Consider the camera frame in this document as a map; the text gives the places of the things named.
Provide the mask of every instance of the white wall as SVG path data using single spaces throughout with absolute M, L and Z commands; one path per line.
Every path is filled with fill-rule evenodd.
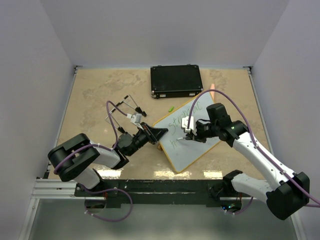
M 288 0 L 41 0 L 76 65 L 252 66 Z
M 320 1 L 290 0 L 253 67 L 275 155 L 311 180 L 320 198 Z M 309 240 L 320 236 L 320 209 L 299 211 Z
M 0 1 L 0 239 L 17 239 L 53 147 L 72 64 L 39 0 Z

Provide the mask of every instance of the beige marble-patterned table surface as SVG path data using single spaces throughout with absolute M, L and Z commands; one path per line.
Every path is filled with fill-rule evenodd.
M 262 120 L 247 70 L 244 69 L 200 69 L 204 89 L 211 84 L 229 95 L 249 119 L 257 139 L 268 146 Z M 58 145 L 79 133 L 85 133 L 95 143 L 111 147 L 115 142 L 112 127 L 105 121 L 106 101 L 121 101 L 132 95 L 137 104 L 147 113 L 143 119 L 149 125 L 168 114 L 171 106 L 179 107 L 190 98 L 151 98 L 149 69 L 79 69 L 72 88 L 70 100 L 63 120 Z M 225 105 L 233 121 L 242 120 L 233 105 L 222 95 L 215 94 L 215 102 Z M 122 104 L 127 113 L 132 109 Z M 116 120 L 131 134 L 137 128 L 127 118 L 114 112 Z M 134 155 L 128 157 L 129 163 L 119 170 L 92 164 L 104 179 L 220 179 L 238 169 L 251 177 L 263 179 L 258 170 L 239 152 L 220 142 L 184 172 L 176 174 L 166 155 L 156 145 L 147 143 Z M 49 179 L 58 179 L 51 169 Z

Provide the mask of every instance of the black case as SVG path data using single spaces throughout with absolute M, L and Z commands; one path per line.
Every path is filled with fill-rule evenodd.
M 159 98 L 194 97 L 203 90 L 198 65 L 153 66 L 151 96 Z

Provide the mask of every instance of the white board with yellow edge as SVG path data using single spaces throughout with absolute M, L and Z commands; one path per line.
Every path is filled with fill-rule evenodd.
M 185 139 L 177 140 L 177 138 L 186 135 L 181 129 L 181 119 L 189 115 L 195 99 L 196 97 L 192 98 L 153 125 L 155 128 L 167 128 L 169 130 L 161 138 L 160 145 L 177 173 L 181 173 L 220 141 L 218 137 L 208 138 L 206 143 Z M 206 107 L 213 103 L 214 100 L 209 92 L 203 94 L 193 108 L 192 116 L 194 116 L 194 119 L 208 120 Z

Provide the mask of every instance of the gray floor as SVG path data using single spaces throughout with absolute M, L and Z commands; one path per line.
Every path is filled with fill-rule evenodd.
M 129 209 L 104 209 L 119 216 Z M 84 200 L 41 200 L 30 240 L 296 240 L 291 219 L 281 221 L 254 201 L 232 216 L 200 205 L 134 205 L 122 222 L 104 222 L 84 214 Z

